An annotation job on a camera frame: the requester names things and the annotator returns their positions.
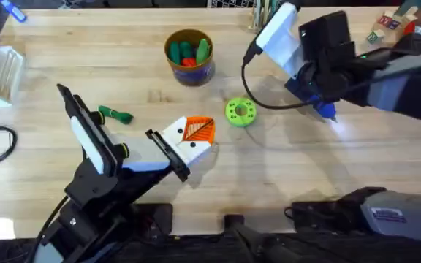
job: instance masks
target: green toy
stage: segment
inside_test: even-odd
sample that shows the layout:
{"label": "green toy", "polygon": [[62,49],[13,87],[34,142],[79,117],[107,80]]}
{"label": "green toy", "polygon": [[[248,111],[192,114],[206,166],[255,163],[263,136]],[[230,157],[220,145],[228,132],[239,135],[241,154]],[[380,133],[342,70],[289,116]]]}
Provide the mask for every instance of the green toy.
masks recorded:
{"label": "green toy", "polygon": [[177,65],[181,65],[181,54],[180,54],[180,47],[178,46],[178,42],[173,41],[170,44],[170,51],[168,56],[173,63]]}
{"label": "green toy", "polygon": [[204,62],[209,56],[209,44],[206,39],[199,41],[199,47],[196,52],[196,64],[199,65]]}
{"label": "green toy", "polygon": [[180,42],[180,53],[183,58],[192,58],[193,57],[193,47],[191,43],[187,41]]}
{"label": "green toy", "polygon": [[225,107],[228,121],[236,127],[246,127],[256,119],[256,106],[250,99],[234,98]]}
{"label": "green toy", "polygon": [[114,118],[120,121],[122,124],[130,124],[134,117],[129,113],[120,113],[103,105],[99,106],[99,111],[103,113],[104,116]]}

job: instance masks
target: wooden table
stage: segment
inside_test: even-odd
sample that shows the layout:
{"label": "wooden table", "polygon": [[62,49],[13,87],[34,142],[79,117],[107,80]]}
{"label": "wooden table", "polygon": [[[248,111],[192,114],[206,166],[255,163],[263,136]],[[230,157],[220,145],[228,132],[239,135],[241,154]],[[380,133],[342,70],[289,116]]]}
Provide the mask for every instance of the wooden table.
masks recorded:
{"label": "wooden table", "polygon": [[[383,10],[344,9],[359,43]],[[336,10],[302,9],[299,22]],[[218,232],[227,213],[246,214],[259,230],[288,230],[282,213],[294,200],[339,197],[363,186],[421,193],[421,121],[339,102],[338,123],[321,122],[309,108],[259,108],[248,128],[229,125],[225,101],[245,95],[240,65],[254,38],[246,29],[248,9],[26,13],[27,23],[10,18],[1,33],[4,44],[26,54],[28,67],[16,104],[0,109],[0,124],[19,135],[16,151],[0,163],[0,218],[12,221],[16,237],[38,233],[81,160],[56,83],[92,110],[104,104],[134,114],[128,126],[107,121],[116,133],[142,137],[182,115],[216,119],[216,146],[188,182],[168,176],[140,200],[173,203],[176,234]],[[180,85],[165,60],[164,42],[181,28],[203,30],[215,45],[216,75],[199,88]],[[358,44],[357,51],[367,50]],[[288,77],[266,56],[256,57],[246,75],[262,101],[297,101],[283,89]],[[6,146],[3,137],[0,148]]]}

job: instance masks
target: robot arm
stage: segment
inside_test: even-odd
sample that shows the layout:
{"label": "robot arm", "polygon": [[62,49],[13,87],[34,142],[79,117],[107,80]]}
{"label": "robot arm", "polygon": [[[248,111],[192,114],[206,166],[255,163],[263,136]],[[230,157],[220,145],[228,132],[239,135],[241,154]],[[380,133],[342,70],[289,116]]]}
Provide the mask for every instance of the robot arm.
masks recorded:
{"label": "robot arm", "polygon": [[[300,41],[294,38],[287,28],[295,24],[299,6],[299,2],[284,3],[243,57],[243,86],[259,106],[285,110],[312,104],[322,117],[335,119],[333,102],[344,99],[421,120],[420,34],[404,36],[394,48],[356,56],[343,11],[301,25]],[[293,76],[286,87],[303,103],[266,105],[254,98],[244,68],[262,52]]]}
{"label": "robot arm", "polygon": [[63,199],[59,217],[40,231],[28,262],[100,262],[131,237],[147,238],[152,225],[159,235],[169,234],[170,204],[134,202],[171,172],[183,182],[188,178],[189,167],[211,148],[213,119],[182,117],[144,138],[115,136],[103,114],[89,111],[67,87],[58,89],[84,159],[65,188],[69,201]]}

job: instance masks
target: white object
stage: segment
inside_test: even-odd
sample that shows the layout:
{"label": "white object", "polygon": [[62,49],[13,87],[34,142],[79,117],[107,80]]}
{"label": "white object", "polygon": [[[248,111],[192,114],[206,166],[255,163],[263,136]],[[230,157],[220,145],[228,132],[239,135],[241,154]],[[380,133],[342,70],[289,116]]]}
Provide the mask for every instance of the white object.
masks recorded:
{"label": "white object", "polygon": [[86,155],[90,158],[92,164],[95,167],[95,170],[99,173],[99,175],[103,175],[104,164],[102,156],[100,156],[99,151],[95,148],[94,143],[88,137],[87,132],[75,116],[71,117],[71,129],[74,135],[76,136],[77,141],[79,141],[79,143],[86,151]]}
{"label": "white object", "polygon": [[261,22],[261,0],[257,0],[253,5],[253,22],[249,26],[249,29],[259,30]]}
{"label": "white object", "polygon": [[383,16],[393,19],[394,13],[392,11],[387,10],[387,11],[384,11]]}
{"label": "white object", "polygon": [[[211,144],[207,141],[183,141],[183,134],[177,132],[177,130],[185,130],[186,122],[186,117],[181,117],[162,132],[162,138],[178,154],[186,166],[190,167],[211,149]],[[84,148],[95,170],[99,175],[102,175],[105,167],[102,157],[75,116],[71,117],[71,129],[77,141]],[[144,172],[158,171],[170,165],[168,157],[162,153],[162,150],[153,140],[112,135],[106,127],[102,127],[102,129],[107,137],[110,138],[112,144],[126,143],[128,146],[129,157],[123,160],[123,168],[128,168],[135,172]]]}
{"label": "white object", "polygon": [[0,47],[0,107],[9,107],[19,89],[25,58],[12,47]]}
{"label": "white object", "polygon": [[304,64],[300,41],[290,32],[296,19],[297,8],[284,3],[256,38],[256,45],[290,77],[294,77]]}
{"label": "white object", "polygon": [[199,161],[211,149],[211,144],[207,141],[183,141],[183,134],[177,130],[186,128],[186,117],[179,118],[175,123],[168,126],[162,132],[162,137],[168,145],[180,156],[181,160],[190,167]]}

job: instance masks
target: toy block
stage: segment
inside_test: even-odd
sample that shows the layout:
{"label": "toy block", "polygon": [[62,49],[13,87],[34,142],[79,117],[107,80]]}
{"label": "toy block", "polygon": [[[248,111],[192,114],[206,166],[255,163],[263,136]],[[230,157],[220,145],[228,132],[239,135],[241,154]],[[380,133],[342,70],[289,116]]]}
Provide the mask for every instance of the toy block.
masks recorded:
{"label": "toy block", "polygon": [[391,11],[384,11],[383,16],[378,20],[379,24],[382,24],[383,26],[389,25],[389,23],[392,21],[392,17],[394,16],[394,13]]}
{"label": "toy block", "polygon": [[[396,29],[391,29],[376,21],[373,24],[373,28],[371,29],[370,34],[368,35],[368,37],[366,37],[366,42],[377,45],[378,47],[392,47],[403,36],[403,27],[404,24],[400,23]],[[369,38],[372,32],[378,33],[378,39],[375,39],[374,36],[371,36],[371,38]]]}
{"label": "toy block", "polygon": [[370,44],[375,44],[377,42],[381,42],[384,38],[385,34],[381,29],[377,29],[372,31],[368,37],[366,38]]}
{"label": "toy block", "polygon": [[400,16],[394,15],[392,20],[386,25],[389,29],[396,29],[402,22],[402,18]]}

